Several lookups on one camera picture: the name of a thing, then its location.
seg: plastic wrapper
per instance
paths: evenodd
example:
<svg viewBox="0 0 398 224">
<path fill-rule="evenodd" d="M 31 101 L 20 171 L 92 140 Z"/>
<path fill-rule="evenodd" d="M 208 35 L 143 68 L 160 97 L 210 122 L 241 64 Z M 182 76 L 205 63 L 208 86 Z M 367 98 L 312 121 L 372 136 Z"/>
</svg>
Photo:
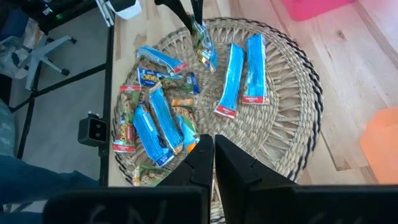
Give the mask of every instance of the plastic wrapper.
<svg viewBox="0 0 398 224">
<path fill-rule="evenodd" d="M 200 93 L 196 76 L 193 72 L 189 72 L 184 78 L 182 75 L 170 75 L 152 71 L 144 68 L 137 68 L 138 81 L 141 86 L 155 86 L 160 82 L 165 89 L 179 88 L 187 93 L 197 95 Z"/>
<path fill-rule="evenodd" d="M 172 58 L 147 45 L 144 45 L 138 49 L 137 58 L 141 57 L 147 58 L 151 62 L 154 62 L 158 65 L 165 66 L 167 72 L 169 72 L 171 75 L 179 74 L 188 67 L 188 64 L 182 60 Z"/>
<path fill-rule="evenodd" d="M 208 29 L 204 22 L 199 24 L 193 15 L 189 15 L 192 23 L 192 45 L 193 50 L 197 53 L 200 62 L 214 73 L 217 70 L 217 52 L 214 43 L 210 39 Z"/>
<path fill-rule="evenodd" d="M 136 148 L 132 116 L 137 108 L 140 91 L 140 86 L 124 85 L 120 87 L 122 110 L 119 114 L 119 134 L 112 146 L 115 152 L 133 152 Z"/>
<path fill-rule="evenodd" d="M 254 34 L 247 39 L 246 48 L 248 50 L 248 75 L 242 102 L 269 104 L 266 82 L 266 40 L 262 34 Z"/>
<path fill-rule="evenodd" d="M 223 96 L 220 99 L 215 113 L 226 118 L 235 118 L 236 116 L 236 99 L 239 93 L 239 84 L 241 82 L 243 70 L 244 52 L 243 49 L 231 43 L 229 46 L 229 59 L 226 71 Z"/>
<path fill-rule="evenodd" d="M 136 187 L 155 187 L 165 179 L 171 171 L 149 165 L 139 165 L 134 171 L 132 184 Z"/>
<path fill-rule="evenodd" d="M 158 83 L 149 90 L 150 106 L 157 117 L 167 145 L 173 150 L 174 154 L 178 154 L 183 149 L 183 137 L 173 120 L 161 87 L 162 85 Z"/>
<path fill-rule="evenodd" d="M 162 167 L 174 158 L 173 152 L 167 148 L 157 132 L 156 125 L 145 106 L 145 102 L 141 103 L 136 109 L 133 122 L 148 157 L 156 165 Z"/>
<path fill-rule="evenodd" d="M 193 115 L 193 99 L 172 100 L 172 111 L 184 136 L 184 150 L 190 153 L 200 140 Z"/>
</svg>

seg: person's leg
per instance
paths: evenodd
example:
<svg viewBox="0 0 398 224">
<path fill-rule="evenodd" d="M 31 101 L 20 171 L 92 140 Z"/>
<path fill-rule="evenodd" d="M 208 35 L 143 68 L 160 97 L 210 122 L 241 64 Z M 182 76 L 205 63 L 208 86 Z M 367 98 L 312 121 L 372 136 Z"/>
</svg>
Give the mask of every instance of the person's leg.
<svg viewBox="0 0 398 224">
<path fill-rule="evenodd" d="M 42 214 L 34 212 L 0 213 L 2 224 L 42 224 Z"/>
<path fill-rule="evenodd" d="M 58 174 L 0 155 L 0 205 L 47 200 L 69 190 L 98 187 L 98 182 L 74 171 Z"/>
</svg>

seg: pink container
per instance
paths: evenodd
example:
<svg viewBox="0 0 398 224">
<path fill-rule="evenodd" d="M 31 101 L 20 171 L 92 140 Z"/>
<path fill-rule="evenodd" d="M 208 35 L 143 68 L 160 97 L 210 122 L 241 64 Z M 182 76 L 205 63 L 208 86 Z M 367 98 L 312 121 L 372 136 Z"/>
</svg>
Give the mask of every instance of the pink container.
<svg viewBox="0 0 398 224">
<path fill-rule="evenodd" d="M 355 0 L 282 0 L 291 18 L 303 21 Z"/>
</svg>

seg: light wood surface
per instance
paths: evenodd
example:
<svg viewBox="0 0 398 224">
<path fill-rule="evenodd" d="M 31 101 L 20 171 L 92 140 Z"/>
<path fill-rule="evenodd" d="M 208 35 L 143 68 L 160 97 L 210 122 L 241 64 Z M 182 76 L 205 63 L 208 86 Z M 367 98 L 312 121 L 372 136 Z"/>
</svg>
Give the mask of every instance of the light wood surface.
<svg viewBox="0 0 398 224">
<path fill-rule="evenodd" d="M 183 0 L 192 12 L 190 1 Z M 141 1 L 143 12 L 117 20 L 112 108 L 134 64 L 134 51 L 154 45 L 183 26 L 165 6 Z M 203 17 L 245 17 L 286 33 L 307 53 L 320 75 L 325 112 L 317 148 L 300 184 L 376 184 L 359 138 L 380 109 L 398 105 L 398 1 L 361 0 L 316 18 L 293 21 L 280 0 L 205 0 Z M 109 185 L 129 186 L 113 152 Z"/>
</svg>

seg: wicker mat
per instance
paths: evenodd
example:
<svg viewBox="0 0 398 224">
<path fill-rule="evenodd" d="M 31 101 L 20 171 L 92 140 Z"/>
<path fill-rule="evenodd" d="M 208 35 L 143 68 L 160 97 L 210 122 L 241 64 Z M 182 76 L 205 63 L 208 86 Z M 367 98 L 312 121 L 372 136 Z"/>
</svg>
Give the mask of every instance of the wicker mat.
<svg viewBox="0 0 398 224">
<path fill-rule="evenodd" d="M 222 134 L 268 167 L 296 181 L 315 148 L 323 112 L 322 88 L 313 65 L 294 41 L 267 24 L 233 18 L 208 19 L 205 23 L 209 27 L 218 54 L 215 74 L 211 74 L 199 62 L 186 28 L 176 30 L 154 46 L 165 54 L 184 60 L 189 64 L 188 70 L 195 72 L 201 88 L 201 93 L 194 97 L 199 133 Z M 264 34 L 267 40 L 270 104 L 244 105 L 241 103 L 243 91 L 240 91 L 235 119 L 216 116 L 213 110 L 223 92 L 228 43 L 234 42 L 245 49 L 246 38 L 256 33 Z M 132 68 L 125 84 L 136 84 L 137 67 L 166 72 L 164 68 L 140 59 Z M 245 62 L 240 90 L 243 89 L 246 74 Z M 165 94 L 168 100 L 186 96 L 177 90 L 167 90 Z M 117 134 L 120 108 L 118 96 L 118 105 L 114 109 L 116 119 L 113 120 L 113 138 Z M 137 139 L 136 144 L 134 153 L 116 153 L 119 168 L 130 183 L 137 165 L 153 164 L 146 156 L 140 139 Z M 173 170 L 185 156 L 179 154 L 166 168 Z M 223 223 L 219 195 L 213 196 L 211 222 Z"/>
</svg>

